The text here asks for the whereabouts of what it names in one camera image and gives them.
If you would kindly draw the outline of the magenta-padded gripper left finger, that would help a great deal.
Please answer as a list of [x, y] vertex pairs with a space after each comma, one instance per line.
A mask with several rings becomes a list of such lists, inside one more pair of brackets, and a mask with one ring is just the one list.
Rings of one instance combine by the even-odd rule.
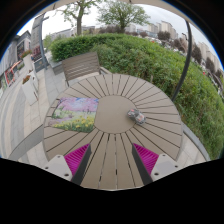
[[90, 155], [91, 145], [86, 144], [65, 156], [54, 156], [43, 166], [43, 169], [76, 185], [80, 185], [84, 178]]

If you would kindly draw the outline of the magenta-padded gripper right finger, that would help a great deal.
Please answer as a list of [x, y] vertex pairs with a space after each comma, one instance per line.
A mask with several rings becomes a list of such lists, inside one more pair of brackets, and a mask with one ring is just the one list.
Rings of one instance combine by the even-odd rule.
[[132, 144], [132, 155], [144, 185], [181, 169], [181, 166], [167, 154], [158, 155], [136, 143]]

